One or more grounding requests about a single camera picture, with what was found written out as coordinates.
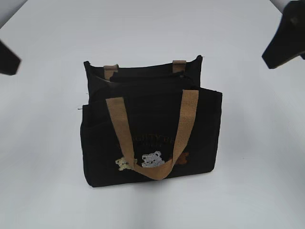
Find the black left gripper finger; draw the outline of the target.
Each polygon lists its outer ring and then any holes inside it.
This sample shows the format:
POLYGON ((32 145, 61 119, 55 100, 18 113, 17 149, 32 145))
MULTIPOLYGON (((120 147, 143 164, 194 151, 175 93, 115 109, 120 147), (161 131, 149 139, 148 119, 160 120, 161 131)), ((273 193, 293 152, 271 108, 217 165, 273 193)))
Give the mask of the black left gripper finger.
POLYGON ((5 43, 0 41, 0 73, 15 75, 20 66, 21 59, 5 43))

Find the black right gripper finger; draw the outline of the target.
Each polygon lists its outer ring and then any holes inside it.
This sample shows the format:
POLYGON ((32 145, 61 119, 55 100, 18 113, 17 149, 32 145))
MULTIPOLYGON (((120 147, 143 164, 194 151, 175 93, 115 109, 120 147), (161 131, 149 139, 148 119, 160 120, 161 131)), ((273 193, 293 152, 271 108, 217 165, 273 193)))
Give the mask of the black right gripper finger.
POLYGON ((298 56, 305 58, 305 2, 291 0, 282 10, 277 31, 262 58, 269 69, 275 69, 298 56))

